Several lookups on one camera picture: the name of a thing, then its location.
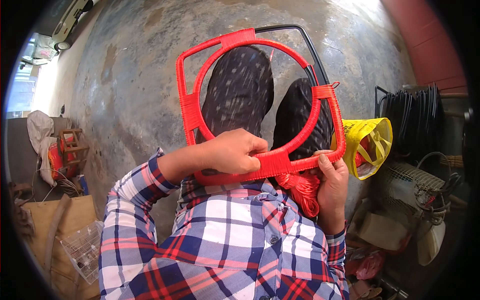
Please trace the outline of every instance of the red bag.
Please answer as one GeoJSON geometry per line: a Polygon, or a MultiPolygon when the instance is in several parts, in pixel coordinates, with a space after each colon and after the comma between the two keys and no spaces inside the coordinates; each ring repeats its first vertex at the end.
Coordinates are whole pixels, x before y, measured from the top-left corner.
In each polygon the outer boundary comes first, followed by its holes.
{"type": "MultiPolygon", "coordinates": [[[[366,137],[364,137],[361,141],[360,141],[360,145],[363,147],[363,149],[365,149],[365,151],[369,151],[369,145],[368,145],[368,135],[366,137]]],[[[367,160],[357,151],[357,153],[355,154],[355,166],[358,168],[360,167],[363,163],[366,163],[367,160]]]]}
{"type": "MultiPolygon", "coordinates": [[[[61,141],[60,150],[63,153],[63,149],[64,149],[63,140],[60,140],[60,141],[61,141]]],[[[67,139],[67,142],[71,142],[71,141],[73,141],[73,136],[67,139]]],[[[74,159],[75,159],[75,156],[73,155],[73,153],[68,153],[67,160],[71,161],[74,159]]],[[[62,155],[59,154],[58,143],[53,143],[50,145],[50,147],[48,147],[48,160],[50,162],[50,168],[52,170],[58,171],[58,172],[51,171],[53,179],[55,180],[63,179],[63,176],[60,175],[59,172],[65,175],[66,178],[72,178],[73,176],[75,176],[77,172],[77,166],[76,165],[68,166],[68,167],[63,166],[63,157],[62,155]]]]}
{"type": "Polygon", "coordinates": [[[374,278],[382,269],[385,262],[385,253],[382,251],[366,256],[357,269],[357,279],[374,278]]]}

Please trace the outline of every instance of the bundle of red string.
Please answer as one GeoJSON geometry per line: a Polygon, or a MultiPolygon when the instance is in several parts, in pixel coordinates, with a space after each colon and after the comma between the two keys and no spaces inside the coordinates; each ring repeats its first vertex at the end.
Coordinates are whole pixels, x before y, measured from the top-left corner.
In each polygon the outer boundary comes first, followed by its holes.
{"type": "Polygon", "coordinates": [[[320,180],[316,175],[305,171],[275,176],[278,184],[284,189],[290,190],[292,198],[298,204],[307,217],[315,217],[320,211],[317,201],[317,191],[320,180]]]}

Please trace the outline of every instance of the red wrapped frame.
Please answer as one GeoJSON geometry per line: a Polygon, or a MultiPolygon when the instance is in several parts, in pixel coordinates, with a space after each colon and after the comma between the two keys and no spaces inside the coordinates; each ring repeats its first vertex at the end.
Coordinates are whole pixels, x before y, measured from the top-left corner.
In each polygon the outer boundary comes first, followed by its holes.
{"type": "MultiPolygon", "coordinates": [[[[195,145],[193,130],[196,128],[199,129],[206,140],[214,138],[213,134],[205,124],[200,108],[200,89],[208,69],[218,58],[220,58],[220,56],[231,49],[252,44],[274,47],[290,55],[302,68],[305,69],[310,66],[310,64],[292,48],[273,40],[257,38],[255,36],[254,28],[242,29],[223,36],[215,37],[183,52],[177,59],[176,68],[183,127],[185,129],[188,146],[195,145]],[[213,53],[203,64],[195,79],[193,92],[188,94],[183,66],[184,60],[190,55],[218,44],[221,44],[222,47],[215,51],[215,53],[213,53]]],[[[345,136],[343,132],[342,117],[340,115],[340,109],[334,92],[335,84],[336,83],[312,87],[312,110],[305,126],[294,139],[282,147],[272,151],[255,154],[254,157],[258,158],[261,164],[258,171],[246,174],[218,174],[212,176],[205,176],[201,171],[198,171],[195,173],[196,179],[199,183],[205,186],[220,185],[273,177],[280,174],[299,172],[318,167],[316,156],[290,161],[288,155],[297,149],[312,133],[312,130],[318,121],[321,99],[327,99],[328,101],[332,113],[337,144],[337,149],[326,155],[331,162],[339,160],[345,152],[345,136]]]]}

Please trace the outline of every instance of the pink plastic bag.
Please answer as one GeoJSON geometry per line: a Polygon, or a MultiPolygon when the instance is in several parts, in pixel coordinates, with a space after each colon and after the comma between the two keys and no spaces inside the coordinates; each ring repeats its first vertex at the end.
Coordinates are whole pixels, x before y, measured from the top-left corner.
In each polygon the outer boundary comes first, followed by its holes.
{"type": "Polygon", "coordinates": [[[366,256],[357,269],[357,279],[365,280],[374,278],[382,269],[384,261],[385,253],[381,251],[366,256]]]}

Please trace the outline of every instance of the stack of black frames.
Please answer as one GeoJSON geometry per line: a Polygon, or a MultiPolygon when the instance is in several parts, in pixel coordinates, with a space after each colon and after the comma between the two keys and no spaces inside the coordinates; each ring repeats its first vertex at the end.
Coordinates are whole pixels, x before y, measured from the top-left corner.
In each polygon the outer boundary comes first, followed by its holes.
{"type": "Polygon", "coordinates": [[[375,87],[375,117],[381,115],[392,123],[392,151],[397,158],[414,163],[425,155],[441,150],[445,114],[436,84],[413,95],[406,91],[392,94],[375,87]],[[378,99],[378,91],[385,93],[378,99]]]}

